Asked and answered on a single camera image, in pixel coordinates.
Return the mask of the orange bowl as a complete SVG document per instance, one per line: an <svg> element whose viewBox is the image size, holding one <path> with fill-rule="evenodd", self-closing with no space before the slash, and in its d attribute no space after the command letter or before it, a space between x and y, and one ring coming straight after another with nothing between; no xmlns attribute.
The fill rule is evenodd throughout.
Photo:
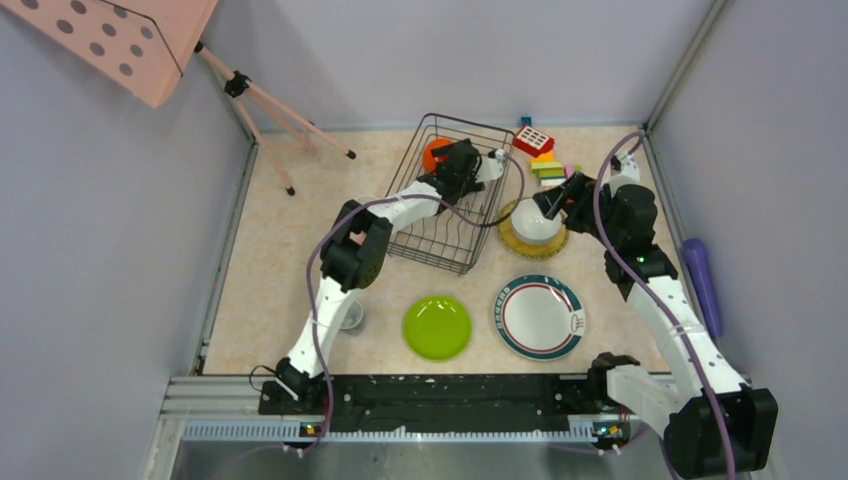
<svg viewBox="0 0 848 480"><path fill-rule="evenodd" d="M438 164L447 158L447 149L454 144L447 138L437 137L430 141L421 154L421 165L425 173L434 173Z"/></svg>

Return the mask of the white ceramic bowl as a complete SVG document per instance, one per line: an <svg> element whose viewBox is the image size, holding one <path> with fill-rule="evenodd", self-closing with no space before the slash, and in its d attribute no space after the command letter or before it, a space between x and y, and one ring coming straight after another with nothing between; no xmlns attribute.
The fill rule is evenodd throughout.
<svg viewBox="0 0 848 480"><path fill-rule="evenodd" d="M530 198L518 202L510 222L517 238L529 245L549 243L562 231L561 223L545 218Z"/></svg>

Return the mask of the woven bamboo tray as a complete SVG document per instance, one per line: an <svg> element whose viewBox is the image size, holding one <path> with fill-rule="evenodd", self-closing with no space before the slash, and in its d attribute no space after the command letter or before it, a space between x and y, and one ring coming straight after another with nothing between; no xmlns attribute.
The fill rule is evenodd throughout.
<svg viewBox="0 0 848 480"><path fill-rule="evenodd" d="M518 202L510 201L509 203L507 203L502 208L500 215L509 213L514 206L517 206ZM567 244L569 234L560 220L555 221L559 221L561 223L562 231L552 241L542 245L529 245L520 241L513 233L510 217L506 221L498 225L496 227L496 230L500 241L507 249L509 249L513 253L516 253L529 259L543 260L558 254L560 251L563 250L563 248Z"/></svg>

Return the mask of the grey wire dish rack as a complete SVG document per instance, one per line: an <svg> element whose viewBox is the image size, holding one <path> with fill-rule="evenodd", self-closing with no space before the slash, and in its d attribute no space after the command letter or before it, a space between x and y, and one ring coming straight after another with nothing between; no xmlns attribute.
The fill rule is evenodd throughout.
<svg viewBox="0 0 848 480"><path fill-rule="evenodd" d="M388 253L466 274L497 222L513 153L513 131L439 113L425 114L386 192L402 207L419 207L413 194L437 195L435 213L395 220Z"/></svg>

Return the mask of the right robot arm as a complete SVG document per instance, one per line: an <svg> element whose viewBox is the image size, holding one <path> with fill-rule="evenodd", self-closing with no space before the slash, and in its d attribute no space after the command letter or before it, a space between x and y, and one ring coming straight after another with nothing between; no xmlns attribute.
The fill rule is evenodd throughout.
<svg viewBox="0 0 848 480"><path fill-rule="evenodd" d="M599 185L576 173L532 200L545 218L604 246L610 282L648 326L675 382L658 382L630 356L602 353L589 371L589 404L600 412L622 405L640 417L681 478L764 469L778 403L728 363L695 314L676 268L654 241L654 193L635 183Z"/></svg>

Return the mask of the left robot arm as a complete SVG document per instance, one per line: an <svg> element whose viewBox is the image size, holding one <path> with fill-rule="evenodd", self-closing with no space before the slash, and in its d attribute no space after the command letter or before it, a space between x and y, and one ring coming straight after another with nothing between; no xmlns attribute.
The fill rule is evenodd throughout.
<svg viewBox="0 0 848 480"><path fill-rule="evenodd" d="M307 319L274 373L283 401L295 412L308 413L319 404L336 335L350 307L380 274L392 236L445 210L455 212L461 199L500 179L511 159L503 149L481 154L468 139L440 147L434 155L435 170L399 192L366 202L347 201L310 254L308 261L320 264L320 279L306 281Z"/></svg>

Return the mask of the stack of coloured blocks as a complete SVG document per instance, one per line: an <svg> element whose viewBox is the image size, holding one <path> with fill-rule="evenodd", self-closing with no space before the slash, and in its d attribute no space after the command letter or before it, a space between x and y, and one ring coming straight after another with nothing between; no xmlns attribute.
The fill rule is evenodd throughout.
<svg viewBox="0 0 848 480"><path fill-rule="evenodd" d="M576 172L582 171L580 164L561 163L553 150L541 153L530 161L531 173L542 188L556 187L568 180Z"/></svg>

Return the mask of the red toy block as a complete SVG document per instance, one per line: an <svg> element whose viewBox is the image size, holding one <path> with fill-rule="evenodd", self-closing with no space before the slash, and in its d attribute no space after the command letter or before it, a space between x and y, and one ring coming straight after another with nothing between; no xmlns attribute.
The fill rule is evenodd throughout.
<svg viewBox="0 0 848 480"><path fill-rule="evenodd" d="M512 145L531 157L539 157L554 148L555 140L531 125L523 125L514 134Z"/></svg>

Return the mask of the white plate green red rim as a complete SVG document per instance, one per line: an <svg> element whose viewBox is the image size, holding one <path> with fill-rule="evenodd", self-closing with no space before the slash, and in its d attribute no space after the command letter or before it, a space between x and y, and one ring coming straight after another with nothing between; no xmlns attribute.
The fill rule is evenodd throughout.
<svg viewBox="0 0 848 480"><path fill-rule="evenodd" d="M586 311L575 292L541 274L518 276L503 285L495 297L493 322L510 350L539 362L570 354L588 328Z"/></svg>

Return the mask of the small grey mug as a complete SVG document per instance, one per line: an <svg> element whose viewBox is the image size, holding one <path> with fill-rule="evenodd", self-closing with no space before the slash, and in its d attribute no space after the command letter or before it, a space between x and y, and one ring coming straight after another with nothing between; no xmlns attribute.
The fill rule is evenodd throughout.
<svg viewBox="0 0 848 480"><path fill-rule="evenodd" d="M364 308L359 300L354 300L348 307L342 323L340 325L340 330L350 334L357 334L364 325Z"/></svg>

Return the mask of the pink tripod stand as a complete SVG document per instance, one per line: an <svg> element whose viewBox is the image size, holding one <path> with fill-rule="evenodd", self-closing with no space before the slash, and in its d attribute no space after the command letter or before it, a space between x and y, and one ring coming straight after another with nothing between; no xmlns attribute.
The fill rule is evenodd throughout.
<svg viewBox="0 0 848 480"><path fill-rule="evenodd" d="M300 115L292 107L261 88L248 75L237 69L230 68L202 40L196 42L194 53L223 77L223 92L230 98L237 115L247 125L260 151L266 156L266 159L271 164L273 171L289 196L296 194L293 180L283 167L281 161L273 153L270 144L266 141L255 119L249 113L243 100L244 97L269 116L307 153L317 152L317 147L309 136L309 134L314 134L344 153L349 159L357 158L357 153L353 149L336 140L329 133L317 127L312 121Z"/></svg>

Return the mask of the pink perforated board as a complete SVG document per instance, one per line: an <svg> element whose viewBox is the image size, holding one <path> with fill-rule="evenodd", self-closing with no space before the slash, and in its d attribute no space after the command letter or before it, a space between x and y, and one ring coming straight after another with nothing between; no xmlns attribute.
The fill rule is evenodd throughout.
<svg viewBox="0 0 848 480"><path fill-rule="evenodd" d="M1 6L158 108L184 76L217 4L217 0L14 0Z"/></svg>

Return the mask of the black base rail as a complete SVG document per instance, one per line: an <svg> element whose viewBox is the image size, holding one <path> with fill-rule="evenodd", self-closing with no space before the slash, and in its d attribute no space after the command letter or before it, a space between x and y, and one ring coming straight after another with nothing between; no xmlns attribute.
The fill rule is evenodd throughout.
<svg viewBox="0 0 848 480"><path fill-rule="evenodd" d="M316 437L330 417L332 439L398 434L409 439L587 443L623 448L643 433L638 417L603 404L582 375L337 375L296 400L273 380L262 384L261 415L303 418Z"/></svg>

